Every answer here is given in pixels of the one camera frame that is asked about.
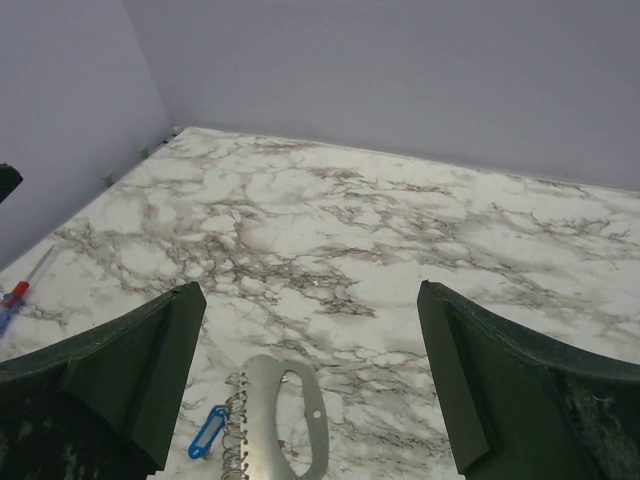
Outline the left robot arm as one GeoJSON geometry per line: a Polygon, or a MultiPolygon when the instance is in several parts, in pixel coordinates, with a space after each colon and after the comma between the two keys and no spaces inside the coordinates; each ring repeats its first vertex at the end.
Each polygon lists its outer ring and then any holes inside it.
{"type": "Polygon", "coordinates": [[[23,182],[18,170],[6,163],[0,164],[0,203],[4,202],[23,182]]]}

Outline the red blue screwdriver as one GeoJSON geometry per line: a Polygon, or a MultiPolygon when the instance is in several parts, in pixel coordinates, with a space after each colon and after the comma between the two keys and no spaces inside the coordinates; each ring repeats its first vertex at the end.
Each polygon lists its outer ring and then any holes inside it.
{"type": "Polygon", "coordinates": [[[5,293],[1,297],[1,336],[4,337],[12,323],[14,317],[18,314],[21,308],[26,303],[26,297],[33,288],[33,286],[44,275],[44,272],[49,265],[49,259],[55,250],[54,246],[51,246],[46,253],[39,259],[33,269],[26,275],[26,277],[19,281],[14,288],[5,293]]]}

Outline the blue key tag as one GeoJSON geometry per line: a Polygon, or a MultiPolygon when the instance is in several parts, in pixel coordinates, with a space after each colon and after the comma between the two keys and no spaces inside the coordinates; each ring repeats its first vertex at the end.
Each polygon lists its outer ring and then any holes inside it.
{"type": "Polygon", "coordinates": [[[226,405],[214,406],[198,433],[192,440],[187,450],[188,456],[193,459],[200,459],[207,455],[214,441],[224,431],[229,416],[229,409],[226,405]]]}

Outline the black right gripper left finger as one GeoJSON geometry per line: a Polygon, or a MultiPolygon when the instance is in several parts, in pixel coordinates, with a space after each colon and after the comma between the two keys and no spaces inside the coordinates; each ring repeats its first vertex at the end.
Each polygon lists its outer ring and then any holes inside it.
{"type": "Polygon", "coordinates": [[[1,364],[4,479],[164,469],[206,300],[198,283],[1,364]]]}

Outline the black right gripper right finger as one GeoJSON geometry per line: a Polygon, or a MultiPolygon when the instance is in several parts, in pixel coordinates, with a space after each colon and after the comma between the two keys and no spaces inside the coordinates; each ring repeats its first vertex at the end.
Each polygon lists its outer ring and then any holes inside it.
{"type": "Polygon", "coordinates": [[[425,281],[417,308],[457,471],[467,479],[636,479],[639,367],[425,281]]]}

